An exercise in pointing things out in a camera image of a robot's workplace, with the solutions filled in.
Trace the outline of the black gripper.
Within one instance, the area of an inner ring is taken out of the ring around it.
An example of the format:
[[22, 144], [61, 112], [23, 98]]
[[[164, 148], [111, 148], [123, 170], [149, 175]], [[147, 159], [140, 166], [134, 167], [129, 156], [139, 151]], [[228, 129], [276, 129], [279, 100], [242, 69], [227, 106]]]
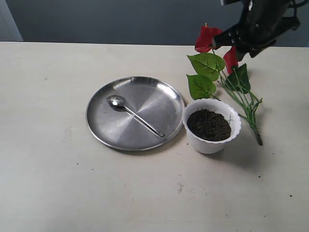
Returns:
[[243, 0], [243, 10], [237, 26], [232, 26], [214, 36], [213, 49], [236, 46], [236, 58], [240, 62], [246, 54], [256, 57], [275, 44], [278, 37], [289, 30], [297, 30], [300, 20], [295, 0]]

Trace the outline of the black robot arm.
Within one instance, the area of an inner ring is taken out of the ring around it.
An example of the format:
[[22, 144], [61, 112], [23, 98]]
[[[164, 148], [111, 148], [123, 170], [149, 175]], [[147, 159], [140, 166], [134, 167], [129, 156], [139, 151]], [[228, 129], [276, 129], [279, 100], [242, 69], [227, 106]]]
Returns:
[[297, 30], [300, 26], [297, 9], [308, 1], [243, 0], [242, 4], [239, 22], [211, 41], [213, 49], [234, 46], [238, 61], [242, 61], [246, 54], [256, 57], [288, 30]]

